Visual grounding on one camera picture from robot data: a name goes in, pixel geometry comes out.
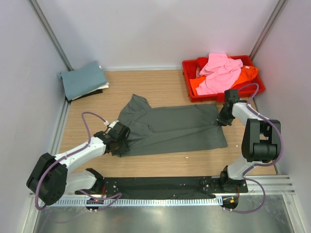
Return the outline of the grey t shirt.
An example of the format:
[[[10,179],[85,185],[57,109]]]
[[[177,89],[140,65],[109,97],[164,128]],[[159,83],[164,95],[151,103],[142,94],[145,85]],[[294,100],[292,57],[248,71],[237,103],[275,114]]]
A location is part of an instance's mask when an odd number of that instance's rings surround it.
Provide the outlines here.
[[[133,95],[118,120],[129,127],[128,149],[118,157],[226,148],[215,104],[153,108]]]

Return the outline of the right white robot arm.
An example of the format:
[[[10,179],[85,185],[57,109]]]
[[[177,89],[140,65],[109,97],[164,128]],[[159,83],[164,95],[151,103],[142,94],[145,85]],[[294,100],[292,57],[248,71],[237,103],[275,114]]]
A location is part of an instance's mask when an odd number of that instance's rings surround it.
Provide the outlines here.
[[[268,166],[281,155],[281,124],[257,112],[238,97],[237,89],[225,91],[225,102],[219,112],[220,126],[230,126],[234,119],[244,124],[241,156],[220,173],[218,184],[224,192],[235,192],[246,185],[245,175],[256,166]]]

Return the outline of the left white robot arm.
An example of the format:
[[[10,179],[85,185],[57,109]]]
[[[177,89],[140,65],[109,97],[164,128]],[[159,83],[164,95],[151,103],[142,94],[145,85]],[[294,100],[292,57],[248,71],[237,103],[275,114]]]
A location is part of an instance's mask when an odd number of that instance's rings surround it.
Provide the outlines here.
[[[99,194],[104,189],[104,178],[93,168],[74,173],[86,162],[107,153],[128,150],[130,129],[114,121],[105,131],[90,136],[85,143],[60,154],[41,155],[32,170],[26,186],[35,194],[36,200],[45,205],[55,204],[67,194]]]

